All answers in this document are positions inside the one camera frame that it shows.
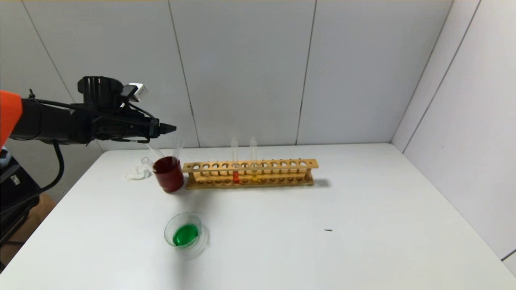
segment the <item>wooden test tube rack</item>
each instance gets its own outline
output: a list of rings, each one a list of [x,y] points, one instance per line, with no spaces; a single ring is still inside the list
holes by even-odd
[[[319,168],[315,159],[280,159],[240,161],[238,167],[232,162],[193,162],[183,165],[188,173],[186,189],[239,188],[239,187],[277,187],[313,185],[312,169]],[[253,170],[256,181],[253,181]],[[238,171],[239,182],[233,182],[233,171]]]

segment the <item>green liquid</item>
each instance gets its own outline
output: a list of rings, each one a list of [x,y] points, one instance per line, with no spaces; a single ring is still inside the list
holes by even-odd
[[[195,224],[185,224],[174,234],[172,240],[176,246],[185,246],[199,235],[199,229]]]

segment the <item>white wall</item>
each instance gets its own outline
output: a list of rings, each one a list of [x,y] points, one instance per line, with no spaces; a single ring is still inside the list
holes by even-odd
[[[295,144],[315,1],[171,1],[202,147]]]
[[[516,248],[515,15],[515,1],[480,3],[405,150],[500,258]]]
[[[319,1],[298,144],[390,142],[451,1]]]
[[[451,1],[25,5],[74,101],[84,75],[142,82],[144,109],[214,147],[391,141]]]
[[[72,103],[59,75],[19,1],[0,1],[0,88],[37,98]],[[6,147],[41,186],[54,180],[58,171],[52,145],[40,141],[9,139]],[[59,201],[102,154],[96,142],[89,146],[61,146],[65,159],[62,180],[47,193]]]
[[[439,35],[436,46],[431,55],[431,61],[425,68],[414,96],[401,120],[392,144],[400,151],[404,151],[412,134],[415,132],[426,108],[437,92],[451,60],[455,56],[460,41],[466,33],[479,0],[454,1],[446,18],[446,23]]]
[[[178,127],[155,144],[166,147],[175,134],[198,147],[178,47],[167,1],[25,2],[43,43],[75,101],[77,81],[103,75],[124,84],[144,83],[149,94],[138,104],[160,122]],[[102,141],[104,150],[146,148]]]

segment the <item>orange robot arm segment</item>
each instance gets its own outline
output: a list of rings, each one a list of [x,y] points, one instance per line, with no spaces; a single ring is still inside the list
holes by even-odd
[[[0,90],[0,144],[7,138],[22,115],[22,97],[19,94]]]

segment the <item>panel seam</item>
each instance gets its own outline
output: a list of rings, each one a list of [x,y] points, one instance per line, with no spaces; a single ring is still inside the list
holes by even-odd
[[[466,31],[464,32],[464,35],[462,36],[462,39],[460,40],[459,45],[457,46],[457,49],[455,50],[455,53],[454,53],[453,57],[451,58],[451,61],[450,61],[449,65],[448,65],[448,68],[446,69],[446,72],[444,73],[441,81],[439,82],[439,85],[437,86],[436,92],[433,94],[432,99],[430,100],[430,103],[428,103],[428,106],[426,107],[425,112],[423,113],[423,115],[421,116],[421,119],[417,123],[416,129],[414,130],[414,132],[412,132],[412,135],[410,136],[410,139],[407,142],[407,145],[405,145],[405,148],[402,151],[403,154],[405,153],[405,151],[409,147],[410,142],[412,141],[412,138],[414,137],[415,133],[417,132],[417,129],[419,129],[419,126],[421,125],[421,122],[423,121],[423,119],[425,118],[426,113],[428,112],[428,108],[430,108],[430,106],[432,105],[433,100],[436,98],[436,95],[439,92],[439,89],[441,88],[441,85],[444,82],[444,79],[448,75],[448,71],[450,70],[450,68],[452,67],[453,62],[455,61],[455,57],[457,56],[457,53],[459,52],[459,50],[460,50],[460,48],[462,46],[462,42],[466,38],[467,32],[470,30],[471,23],[473,22],[473,19],[475,18],[475,15],[477,14],[477,10],[478,10],[478,7],[480,6],[480,3],[482,3],[482,0],[478,1],[477,7],[475,7],[475,11],[473,12],[473,15],[471,16],[470,22],[467,25]]]
[[[312,48],[312,36],[314,34],[314,23],[315,23],[315,11],[316,10],[317,10],[317,0],[315,0],[315,3],[314,3],[314,15],[312,17],[312,28],[310,30],[310,41],[308,42],[307,66],[305,67],[305,70],[304,70],[303,91],[301,93],[301,104],[299,105],[299,119],[297,120],[296,143],[294,145],[297,145],[297,141],[299,138],[299,128],[301,125],[301,112],[303,110],[304,90],[307,86],[308,61],[310,60],[310,49]]]
[[[181,49],[179,48],[178,34],[175,31],[174,16],[172,15],[172,6],[170,5],[170,0],[167,0],[167,3],[168,3],[168,10],[170,11],[170,20],[172,21],[172,29],[174,30],[175,45],[178,47],[179,61],[181,63],[181,70],[183,71],[183,78],[185,80],[186,94],[188,95],[188,102],[190,103],[190,111],[191,111],[192,119],[193,119],[193,127],[195,129],[195,134],[197,136],[197,144],[199,145],[199,148],[201,148],[199,132],[197,131],[197,124],[195,122],[195,115],[194,115],[194,109],[193,109],[194,107],[192,106],[192,100],[190,98],[190,90],[188,89],[188,83],[186,81],[185,66],[183,65],[183,56],[181,55]]]
[[[512,256],[514,253],[516,253],[516,249],[514,249],[512,252],[508,253],[505,257],[502,258],[502,262],[505,261],[507,258]]]
[[[55,64],[54,60],[52,59],[52,56],[50,56],[50,52],[49,50],[46,48],[46,45],[45,43],[43,42],[43,38],[41,38],[41,35],[39,34],[39,31],[38,29],[36,28],[36,24],[34,23],[34,20],[32,19],[32,17],[30,16],[30,13],[29,13],[29,10],[27,9],[27,6],[25,5],[25,1],[21,1],[22,2],[22,5],[23,5],[23,8],[25,9],[25,12],[27,13],[27,16],[29,17],[30,19],[30,23],[32,24],[33,28],[34,28],[34,31],[36,31],[36,35],[38,36],[39,38],[39,41],[41,42],[41,44],[43,45],[43,48],[45,49],[45,52],[46,52],[46,55],[49,57],[50,59],[50,62],[52,63],[52,65],[54,66],[54,69],[56,70],[57,72],[57,75],[59,76],[59,79],[61,80],[66,92],[68,93],[68,96],[70,96],[70,98],[72,99],[72,102],[76,103],[76,101],[73,99],[73,96],[72,96],[72,93],[70,93],[70,90],[68,89],[68,86],[66,85],[65,83],[65,80],[63,79],[63,77],[61,76],[61,73],[59,72],[59,70],[57,69],[57,65]],[[105,153],[104,149],[102,148],[102,146],[100,146],[99,142],[97,140],[94,140],[94,142],[97,144],[97,146],[99,147],[100,151],[102,151],[102,153]]]
[[[417,81],[417,84],[416,84],[416,87],[414,88],[414,91],[412,92],[412,96],[410,97],[409,103],[405,107],[405,111],[403,111],[403,115],[402,115],[401,119],[399,120],[399,123],[398,123],[398,126],[396,127],[396,130],[394,131],[394,135],[392,136],[392,139],[391,139],[391,144],[392,144],[392,141],[394,139],[394,136],[396,135],[396,132],[398,132],[398,129],[401,126],[401,122],[403,122],[403,118],[407,114],[407,111],[408,111],[408,109],[410,107],[410,104],[412,103],[412,100],[414,99],[414,95],[416,94],[417,88],[419,87],[419,85],[421,83],[421,80],[423,79],[423,75],[425,74],[426,68],[428,67],[428,64],[430,63],[430,59],[432,58],[432,54],[433,54],[434,50],[436,49],[437,43],[439,42],[439,38],[441,37],[441,34],[443,33],[444,26],[446,25],[446,22],[448,21],[448,17],[450,15],[450,11],[452,10],[451,8],[452,8],[454,3],[455,3],[455,0],[453,0],[451,2],[450,8],[448,9],[448,13],[446,14],[446,18],[444,19],[443,25],[441,26],[441,30],[439,31],[439,35],[437,36],[436,42],[433,44],[432,50],[430,51],[430,55],[428,56],[428,59],[426,60],[425,67],[423,68],[423,71],[421,72],[421,76],[420,76],[419,80]]]

